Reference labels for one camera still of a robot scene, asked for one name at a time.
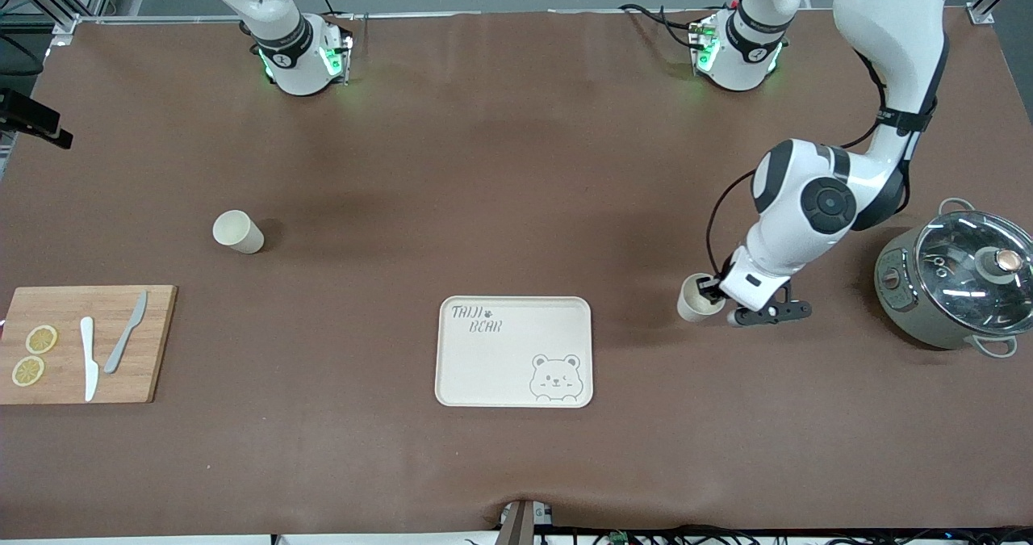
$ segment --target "gray knife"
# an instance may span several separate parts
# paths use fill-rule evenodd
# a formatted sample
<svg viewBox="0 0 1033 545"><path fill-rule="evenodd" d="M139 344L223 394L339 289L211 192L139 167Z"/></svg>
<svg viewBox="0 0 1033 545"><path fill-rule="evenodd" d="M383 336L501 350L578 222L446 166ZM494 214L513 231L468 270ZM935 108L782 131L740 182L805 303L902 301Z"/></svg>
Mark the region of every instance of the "gray knife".
<svg viewBox="0 0 1033 545"><path fill-rule="evenodd" d="M119 343L115 343L115 350L112 350L111 356L107 357L107 363L104 364L104 373L115 373L116 368L119 368L119 361L122 361L122 351L126 350L126 342L129 342L129 334L132 332L136 325L144 321L144 311L147 310L147 290L140 291L139 298L136 299L136 309L132 310L132 315L129 316L129 324L126 324L126 330L122 331L122 336L119 336Z"/></svg>

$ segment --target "tray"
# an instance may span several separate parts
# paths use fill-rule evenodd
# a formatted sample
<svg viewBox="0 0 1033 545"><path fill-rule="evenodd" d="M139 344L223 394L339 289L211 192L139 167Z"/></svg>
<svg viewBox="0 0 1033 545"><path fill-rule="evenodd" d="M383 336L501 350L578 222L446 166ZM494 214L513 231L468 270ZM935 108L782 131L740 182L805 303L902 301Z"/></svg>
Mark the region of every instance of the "tray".
<svg viewBox="0 0 1033 545"><path fill-rule="evenodd" d="M441 303L435 394L444 406L582 408L591 402L592 311L578 297Z"/></svg>

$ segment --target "pot control panel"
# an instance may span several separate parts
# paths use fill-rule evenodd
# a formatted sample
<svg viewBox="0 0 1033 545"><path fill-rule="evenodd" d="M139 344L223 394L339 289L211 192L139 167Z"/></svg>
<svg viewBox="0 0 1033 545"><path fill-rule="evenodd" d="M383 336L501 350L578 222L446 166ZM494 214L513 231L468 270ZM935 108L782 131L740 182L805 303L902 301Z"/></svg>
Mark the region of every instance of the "pot control panel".
<svg viewBox="0 0 1033 545"><path fill-rule="evenodd" d="M915 291L911 277L908 277L907 259L908 251L897 248L884 252L878 264L875 264L875 285L878 287L879 297L889 309L901 313L913 310L918 303L918 291Z"/></svg>

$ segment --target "paper cup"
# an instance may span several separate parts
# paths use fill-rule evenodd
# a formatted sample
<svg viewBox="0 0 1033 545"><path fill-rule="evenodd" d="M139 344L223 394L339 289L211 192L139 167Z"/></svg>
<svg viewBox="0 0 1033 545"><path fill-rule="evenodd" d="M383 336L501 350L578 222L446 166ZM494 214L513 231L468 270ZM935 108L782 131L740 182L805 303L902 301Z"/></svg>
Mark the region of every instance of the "paper cup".
<svg viewBox="0 0 1033 545"><path fill-rule="evenodd" d="M712 278L709 274L697 272L687 278L682 284L682 292L678 295L678 314L689 323L699 323L705 318L713 317L718 311L724 309L724 299L719 302L710 302L708 298L699 293L696 281L700 278Z"/></svg>
<svg viewBox="0 0 1033 545"><path fill-rule="evenodd" d="M258 226L240 210L224 212L221 217L216 218L212 235L218 244L243 254L255 254L265 244L265 236Z"/></svg>

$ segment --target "table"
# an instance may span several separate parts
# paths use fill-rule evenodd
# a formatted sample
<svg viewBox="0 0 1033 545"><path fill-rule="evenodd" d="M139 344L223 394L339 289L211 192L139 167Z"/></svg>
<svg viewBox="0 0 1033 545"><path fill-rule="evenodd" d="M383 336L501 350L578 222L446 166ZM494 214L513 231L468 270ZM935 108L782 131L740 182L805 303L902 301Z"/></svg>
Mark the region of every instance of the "table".
<svg viewBox="0 0 1033 545"><path fill-rule="evenodd" d="M92 26L0 186L0 301L19 285L177 284L155 402L0 410L0 537L479 530L516 498L557 523L733 527L1033 522L1033 340L922 349L878 309L882 245L941 198L1033 228L1033 130L996 37L948 9L911 206L793 279L814 317L684 324L724 186L788 136L845 142L874 86L831 12L733 94L621 14L356 26L353 81L291 98L232 25ZM738 191L719 257L755 221ZM218 247L252 214L269 248ZM437 310L581 295L582 410L447 409Z"/></svg>

